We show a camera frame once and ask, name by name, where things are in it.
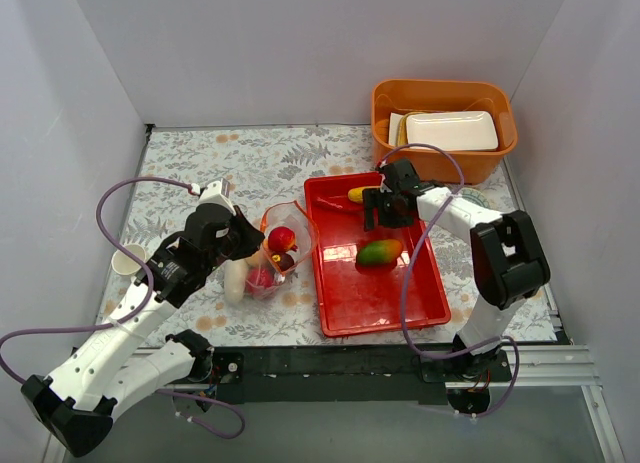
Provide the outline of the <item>yellow corn toy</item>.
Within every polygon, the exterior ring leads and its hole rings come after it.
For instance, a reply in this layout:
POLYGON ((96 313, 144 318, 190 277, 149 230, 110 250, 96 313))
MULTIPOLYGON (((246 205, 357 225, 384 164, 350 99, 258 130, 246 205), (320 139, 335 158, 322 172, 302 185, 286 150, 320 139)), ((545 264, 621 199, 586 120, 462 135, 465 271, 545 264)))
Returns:
POLYGON ((363 193, 365 190, 366 187, 356 187, 350 189, 347 193, 348 200, 355 204, 362 204, 364 201, 363 193))

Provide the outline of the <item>red pomegranate toy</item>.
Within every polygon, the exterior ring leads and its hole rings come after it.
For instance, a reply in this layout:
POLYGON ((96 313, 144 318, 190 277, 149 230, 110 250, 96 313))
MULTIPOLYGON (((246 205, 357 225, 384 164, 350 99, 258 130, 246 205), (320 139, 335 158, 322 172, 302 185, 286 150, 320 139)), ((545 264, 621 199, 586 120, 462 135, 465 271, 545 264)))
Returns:
POLYGON ((286 226, 273 228, 268 235, 267 245, 273 252, 287 253, 298 250, 296 234, 286 226))

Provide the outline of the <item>red apple toy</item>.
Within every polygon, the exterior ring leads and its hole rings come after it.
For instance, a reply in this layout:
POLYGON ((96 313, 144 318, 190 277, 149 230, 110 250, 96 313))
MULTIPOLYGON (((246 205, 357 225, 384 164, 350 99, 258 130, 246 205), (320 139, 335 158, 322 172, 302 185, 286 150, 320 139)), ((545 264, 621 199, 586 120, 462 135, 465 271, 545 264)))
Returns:
POLYGON ((274 285, 275 280, 271 270, 266 267, 254 267, 247 274, 245 289, 249 295, 262 298, 274 285))

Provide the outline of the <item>clear zip top bag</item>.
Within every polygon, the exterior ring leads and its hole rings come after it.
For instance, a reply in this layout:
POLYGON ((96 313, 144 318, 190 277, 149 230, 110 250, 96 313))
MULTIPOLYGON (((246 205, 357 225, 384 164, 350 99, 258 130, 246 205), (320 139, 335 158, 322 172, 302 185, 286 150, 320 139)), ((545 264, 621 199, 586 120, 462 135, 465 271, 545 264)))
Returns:
POLYGON ((319 240, 317 225, 298 201, 269 207, 259 222, 264 240, 245 261, 248 273, 245 291, 255 299, 266 299, 285 285, 319 240))

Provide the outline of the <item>dark purple fruit toy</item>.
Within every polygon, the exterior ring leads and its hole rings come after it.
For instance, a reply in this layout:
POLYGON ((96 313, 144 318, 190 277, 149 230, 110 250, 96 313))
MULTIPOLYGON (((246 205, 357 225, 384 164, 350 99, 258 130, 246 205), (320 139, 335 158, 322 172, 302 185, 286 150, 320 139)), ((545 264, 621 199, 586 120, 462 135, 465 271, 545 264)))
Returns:
POLYGON ((295 260, 294 258, 289 254, 289 253, 282 253, 281 254, 281 261, 280 262, 275 262, 278 270, 281 273, 286 273, 288 270, 290 270, 294 265, 295 265, 295 260))

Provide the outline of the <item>green orange mango toy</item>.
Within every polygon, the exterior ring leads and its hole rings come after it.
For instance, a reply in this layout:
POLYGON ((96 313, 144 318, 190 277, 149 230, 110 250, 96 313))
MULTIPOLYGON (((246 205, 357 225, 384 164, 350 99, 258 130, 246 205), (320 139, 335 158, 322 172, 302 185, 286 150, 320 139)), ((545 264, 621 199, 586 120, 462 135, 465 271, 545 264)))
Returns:
POLYGON ((403 251, 404 245, 397 239, 372 241, 358 250, 356 263, 364 267, 389 265, 394 263, 403 251))

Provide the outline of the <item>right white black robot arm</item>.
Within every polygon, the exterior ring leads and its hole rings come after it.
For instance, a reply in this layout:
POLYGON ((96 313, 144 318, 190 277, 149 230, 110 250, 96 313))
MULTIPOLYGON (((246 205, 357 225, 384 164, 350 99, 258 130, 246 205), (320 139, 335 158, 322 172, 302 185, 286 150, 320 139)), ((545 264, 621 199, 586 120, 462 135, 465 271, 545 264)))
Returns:
POLYGON ((460 378, 475 380, 506 342, 505 330, 517 310, 550 280, 532 219, 523 210, 500 213, 464 199, 458 189, 423 181, 407 159, 376 170, 379 188, 363 193, 366 230, 403 228, 421 220, 428 229, 438 226, 470 247, 478 298, 451 352, 429 352, 412 339, 406 342, 420 359, 447 361, 460 378))

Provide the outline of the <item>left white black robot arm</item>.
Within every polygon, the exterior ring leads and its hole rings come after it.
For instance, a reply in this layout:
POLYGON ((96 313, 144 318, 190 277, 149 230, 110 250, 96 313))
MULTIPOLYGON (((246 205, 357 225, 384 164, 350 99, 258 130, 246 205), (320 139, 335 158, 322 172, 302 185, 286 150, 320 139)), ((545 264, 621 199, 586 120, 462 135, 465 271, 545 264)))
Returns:
POLYGON ((205 381, 213 349, 192 330, 171 334, 159 350, 127 361, 215 269, 253 255, 263 240, 240 208, 198 205, 184 229, 166 237, 138 272, 111 322, 48 375, 25 381, 21 393, 37 419, 73 456, 82 457, 104 441, 124 412, 164 385, 205 381))

